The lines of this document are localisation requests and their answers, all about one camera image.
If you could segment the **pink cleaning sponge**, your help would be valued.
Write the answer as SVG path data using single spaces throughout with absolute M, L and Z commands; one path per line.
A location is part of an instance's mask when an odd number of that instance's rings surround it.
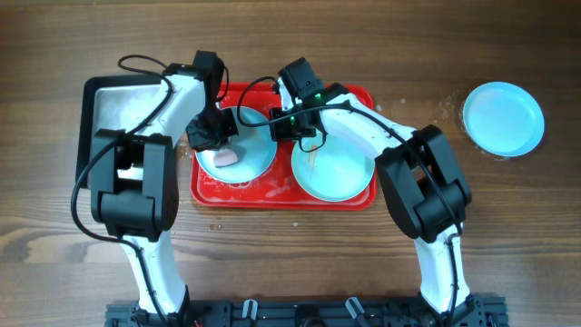
M 239 162 L 239 157 L 230 147 L 223 147 L 214 152 L 213 164 L 216 168 L 230 166 Z

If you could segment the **light blue plate top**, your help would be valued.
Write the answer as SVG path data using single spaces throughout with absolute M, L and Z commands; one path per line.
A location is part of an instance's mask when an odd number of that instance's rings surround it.
M 247 127 L 237 120 L 238 110 L 235 106 L 225 107 L 234 115 L 238 134 L 231 138 L 231 149 L 238 157 L 238 162 L 217 167 L 214 162 L 216 151 L 208 150 L 196 153 L 199 166 L 213 179 L 224 183 L 247 183 L 267 171 L 277 152 L 277 144 L 271 139 L 270 127 Z

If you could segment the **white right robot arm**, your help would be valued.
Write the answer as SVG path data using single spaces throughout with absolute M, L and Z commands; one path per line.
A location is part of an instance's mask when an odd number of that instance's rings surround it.
M 467 300 L 460 240 L 472 194 L 440 129 L 396 124 L 351 93 L 275 107 L 270 124 L 278 140 L 334 136 L 373 160 L 389 214 L 415 244 L 423 301 L 451 316 Z

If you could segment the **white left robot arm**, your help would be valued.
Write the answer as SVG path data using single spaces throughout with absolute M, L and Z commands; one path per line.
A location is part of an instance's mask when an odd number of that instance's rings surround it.
M 173 255 L 170 229 L 179 207 L 174 148 L 187 134 L 196 152 L 214 151 L 220 165 L 236 162 L 230 148 L 238 130 L 230 109 L 217 104 L 226 94 L 223 72 L 166 70 L 157 93 L 123 110 L 123 121 L 95 129 L 91 159 L 76 187 L 91 190 L 94 220 L 106 242 L 125 250 L 140 299 L 130 319 L 139 326 L 186 326 L 192 307 Z

